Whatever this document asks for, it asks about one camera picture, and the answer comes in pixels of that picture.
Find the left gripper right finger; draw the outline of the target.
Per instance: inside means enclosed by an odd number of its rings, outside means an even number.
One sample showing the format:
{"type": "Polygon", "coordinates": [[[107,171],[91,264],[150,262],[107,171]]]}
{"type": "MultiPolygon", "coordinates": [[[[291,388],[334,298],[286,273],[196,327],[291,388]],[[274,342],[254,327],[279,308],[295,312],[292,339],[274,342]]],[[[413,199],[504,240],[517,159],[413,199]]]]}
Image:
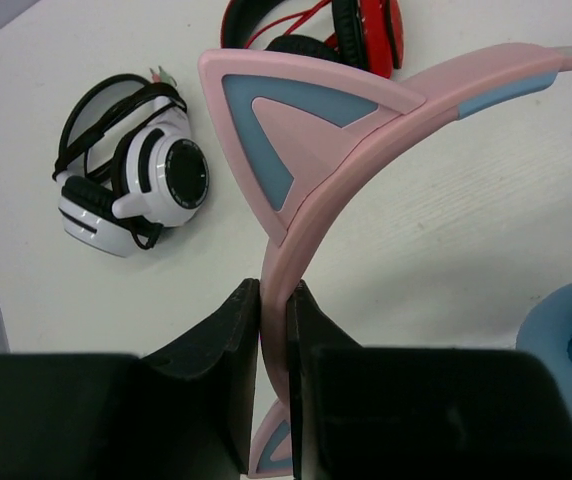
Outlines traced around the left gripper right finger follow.
{"type": "Polygon", "coordinates": [[[315,347],[360,348],[361,345],[320,309],[304,280],[287,301],[286,327],[293,474],[295,479],[302,479],[304,393],[312,351],[315,347]]]}

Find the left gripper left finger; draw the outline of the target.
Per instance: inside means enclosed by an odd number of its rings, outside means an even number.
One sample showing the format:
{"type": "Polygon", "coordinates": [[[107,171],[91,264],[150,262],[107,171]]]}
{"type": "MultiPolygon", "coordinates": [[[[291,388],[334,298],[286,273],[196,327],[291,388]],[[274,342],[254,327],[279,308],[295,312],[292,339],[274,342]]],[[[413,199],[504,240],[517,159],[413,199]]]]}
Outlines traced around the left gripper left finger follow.
{"type": "Polygon", "coordinates": [[[249,468],[259,282],[145,357],[138,390],[141,475],[241,475],[249,468]]]}

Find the pink blue cat-ear headphones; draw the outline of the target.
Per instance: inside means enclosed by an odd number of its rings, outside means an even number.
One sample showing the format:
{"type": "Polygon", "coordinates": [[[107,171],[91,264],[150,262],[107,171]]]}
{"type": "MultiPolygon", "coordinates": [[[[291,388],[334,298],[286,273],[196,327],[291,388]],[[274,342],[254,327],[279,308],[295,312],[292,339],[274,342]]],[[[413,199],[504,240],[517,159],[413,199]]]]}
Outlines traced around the pink blue cat-ear headphones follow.
{"type": "Polygon", "coordinates": [[[277,398],[252,441],[248,474],[291,475],[286,304],[331,225],[384,167],[443,126],[572,71],[572,46],[494,45],[401,82],[267,50],[208,50],[198,68],[223,153],[269,238],[260,340],[277,398]]]}

